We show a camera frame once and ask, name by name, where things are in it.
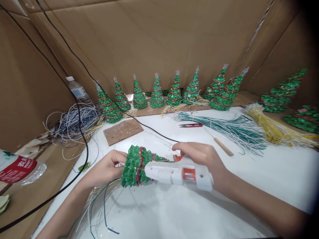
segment red scissors handle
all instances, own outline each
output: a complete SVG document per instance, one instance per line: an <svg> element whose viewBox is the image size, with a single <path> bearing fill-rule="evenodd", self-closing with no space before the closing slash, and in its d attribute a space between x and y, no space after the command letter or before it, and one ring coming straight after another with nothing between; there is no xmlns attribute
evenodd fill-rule
<svg viewBox="0 0 319 239"><path fill-rule="evenodd" d="M194 123L194 124L180 124L181 128L192 128L192 127L202 127L202 123Z"/></svg>

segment bottle label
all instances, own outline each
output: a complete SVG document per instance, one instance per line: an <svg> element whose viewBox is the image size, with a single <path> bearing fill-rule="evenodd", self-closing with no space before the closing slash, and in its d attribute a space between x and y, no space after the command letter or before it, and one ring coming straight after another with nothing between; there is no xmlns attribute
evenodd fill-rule
<svg viewBox="0 0 319 239"><path fill-rule="evenodd" d="M87 96L87 92L83 87L77 88L72 90L73 94L75 95L76 98L82 98L84 96Z"/></svg>
<svg viewBox="0 0 319 239"><path fill-rule="evenodd" d="M9 156L9 158L7 159L8 161L11 161L12 159L14 160L14 158L18 156L15 154L11 155L12 157ZM8 167L0 171L0 181L8 184L14 184L26 177L35 168L36 165L36 160L18 156L18 159L16 159Z"/></svg>

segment glue gun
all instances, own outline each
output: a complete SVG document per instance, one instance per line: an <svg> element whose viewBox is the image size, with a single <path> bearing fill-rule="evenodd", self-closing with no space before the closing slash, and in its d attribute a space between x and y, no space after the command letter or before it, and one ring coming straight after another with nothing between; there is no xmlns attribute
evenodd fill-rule
<svg viewBox="0 0 319 239"><path fill-rule="evenodd" d="M177 162L148 162L144 168L147 177L166 184L183 185L186 179L195 180L197 188L213 190L213 177L204 165L195 164L187 155L177 156Z"/></svg>

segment blue wire bundle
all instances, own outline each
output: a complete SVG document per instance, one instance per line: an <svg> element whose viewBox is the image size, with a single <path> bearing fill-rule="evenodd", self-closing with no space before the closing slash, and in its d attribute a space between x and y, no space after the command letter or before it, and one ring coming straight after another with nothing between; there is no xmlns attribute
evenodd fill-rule
<svg viewBox="0 0 319 239"><path fill-rule="evenodd" d="M80 119L81 119L81 129L83 132L92 128L94 124L101 118L101 114L98 110L94 108L93 105L79 103L82 107L80 108ZM55 127L53 131L48 131L54 134L53 140L55 141L58 136L60 136L60 142L78 142L82 138L79 131L79 112L76 105L73 105L67 113L62 113L60 118L60 123L58 127Z"/></svg>

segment black wire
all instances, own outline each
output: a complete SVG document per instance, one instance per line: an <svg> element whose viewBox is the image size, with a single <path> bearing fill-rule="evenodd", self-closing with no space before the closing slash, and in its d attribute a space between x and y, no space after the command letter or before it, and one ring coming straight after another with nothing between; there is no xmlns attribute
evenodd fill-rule
<svg viewBox="0 0 319 239"><path fill-rule="evenodd" d="M166 136L160 134L160 133L157 132L155 129L153 129L153 128L151 128L151 127L145 125L145 124L142 124L141 122L139 122L139 121L138 121L135 117L133 117L132 115L129 115L129 114L125 113L125 112L117 105L117 103L116 103L114 100L112 100L112 99L108 96L108 94L104 91L104 89L102 88L102 86L93 78L93 76L90 74L90 72L89 72L88 69L86 68L85 64L83 63L83 61L81 61L81 59L72 51L71 47L70 47L69 44L67 43L67 41L66 41L66 39L64 38L64 36L60 33L60 31L59 31L59 30L55 27L55 25L51 22L50 18L48 17L48 15L46 14L46 12L45 12L44 9L42 8L42 6L41 6L41 4L39 3L39 1L36 0L36 2L37 2L37 4L39 5L39 7L41 8L41 11L42 11L43 14L45 15L46 19L50 22L50 24L54 27L54 29L55 29L55 30L59 33L59 35L62 37L62 39L64 40L65 44L66 44L67 47L69 48L70 52L71 52L71 53L80 61L80 63L83 65L83 67L84 67L84 69L86 70L87 74L92 78L92 80L93 80L96 84L98 84L98 86L102 89L102 91L105 93L105 95L106 95L111 101L113 101L113 103L115 103L115 105L119 108L119 110L120 110L122 113L126 114L126 115L129 116L129 117L132 117L132 118L135 119L138 123L140 123L141 125L143 125L143 126L149 128L149 129L153 130L155 133L159 134L160 136L162 136L162 137L164 137L164 138L166 138L166 139L168 139L168 140L171 140L171 141L174 141L174 142L179 143L179 141L174 140L174 139L170 139L170 138L168 138L168 137L166 137Z"/></svg>
<svg viewBox="0 0 319 239"><path fill-rule="evenodd" d="M49 17L47 16L47 14L45 13L45 11L43 10L41 4L38 2L38 0L36 0L37 4L39 5L39 7L41 8L42 12L44 13L45 17L47 18L47 20L51 23L51 25L55 28L55 30L59 33L59 35L63 38L64 42L66 43L67 47L69 48L69 50L71 51L71 53L81 62L81 64L83 65L83 67L85 68L86 72L88 73L88 75L94 80L94 82L96 84L98 84L98 86L102 89L102 91L105 93L105 95L113 102L115 103L115 105L119 108L119 110L128 115L129 117L132 117L133 119L135 119L138 123L140 123L141 125L153 130L155 133L157 133L158 135L168 139L168 140L171 140L171 141L174 141L174 142L177 142L179 143L179 141L177 140L174 140L174 139L170 139L162 134L160 134L159 132L157 132L155 129L141 123L140 121L138 121L135 117L125 113L118 105L117 103L112 100L107 94L106 92L104 91L104 89L102 88L102 86L92 77L92 75L90 74L90 72L88 71L88 69L86 68L85 64L81 61L81 59L72 51L72 49L70 48L69 44L67 43L67 41L65 40L65 38L63 37L63 35L60 33L60 31L54 26L54 24L51 22L51 20L49 19ZM33 44L33 46L41 53L41 55L48 61L48 63L50 64L50 66L52 67L52 69L54 70L54 72L58 75L58 77L60 78L60 80L63 82L63 84L67 87L67 89L70 91L71 95L73 96L74 98L74 101L76 103L76 106L77 106L77 109L78 109L78 112L79 112L79 131L81 133L81 136L84 140L84 143L85 143L85 146L86 146L86 160L85 160L85 163L84 165L86 165L87 161L88 161L88 157L89 157L89 150L88 150L88 145L87 145L87 142L86 142L86 139L84 137L84 134L81 130L81 120L80 120L80 116L81 116L81 113L80 113L80 107L79 107L79 104L77 102L77 99L75 97L75 95L72 93L72 91L69 89L68 85L64 82L64 80L62 79L62 77L60 76L60 74L57 72L57 70L54 68L54 66L52 65L52 63L50 62L50 60L43 54L43 52L37 47L37 45L33 42L33 40L30 38L30 36L28 35L28 33L26 33L26 31L21 27L21 25L17 22L17 20L1 5L0 3L0 7L12 18L12 20L18 25L18 27L23 31L23 33L27 36L27 38L31 41L31 43ZM78 176L80 175L80 173L82 173L84 167L80 170L80 172L64 187L62 188L60 191L58 191L56 194L54 194L52 197L50 197L49 199L47 199L46 201L44 201L42 204L40 204L39 206L37 206L36 208L32 209L31 211L29 211L28 213L26 213L25 215L21 216L20 218L14 220L13 222L9 223L8 225L4 226L4 227L1 227L0 228L0 233L10 229L11 227L15 226L16 224L18 224L19 222L21 222L22 220L24 220L25 218L27 218L28 216L30 216L31 214L33 214L34 212L36 212L37 210L39 210L41 207L45 206L48 202L50 202L52 199L54 199L56 196L58 196L60 193L62 193L66 188L68 188L77 178Z"/></svg>
<svg viewBox="0 0 319 239"><path fill-rule="evenodd" d="M37 47L37 45L33 42L33 40L30 38L30 36L26 33L26 31L21 27L21 25L17 22L17 20L1 5L0 3L0 7L12 18L12 20L19 26L19 28L23 31L23 33L28 37L28 39L31 41L31 43L34 45L34 47L41 53L41 55L48 61L48 63L50 64L50 66L52 67L52 69L55 71L55 73L59 76L60 80L64 83L64 85L68 88L68 90L70 91L70 93L72 94L75 103L77 105L77 109L79 111L79 131L83 137L85 146L86 146L86 160L85 160L85 164L87 163L88 157L89 157L89 148L86 142L86 139L84 137L84 134L81 130L81 113L80 113L80 107L79 104L77 102L77 99L75 97L75 95L72 93L72 91L69 89L69 87L67 86L67 84L64 82L64 80L62 79L62 77L59 75L59 73L57 72L57 70L54 68L54 66L52 65L52 63L49 61L49 59L43 54L43 52ZM84 167L80 170L80 172L64 187L62 188L60 191L58 191L56 194L54 194L52 197L50 197L49 199L47 199L46 201L44 201L43 203L41 203L39 206L35 207L34 209L32 209L31 211L29 211L28 213L26 213L25 215L23 215L22 217L14 220L13 222L9 223L8 225L1 227L0 228L0 233L10 229L11 227L13 227L14 225L18 224L19 222L21 222L22 220L24 220L25 218L27 218L28 216L30 216L32 213L36 212L37 210L39 210L41 207L43 207L44 205L46 205L48 202L50 202L52 199L54 199L56 196L58 196L60 193L62 193L67 187L69 187L80 175L80 173L82 173Z"/></svg>

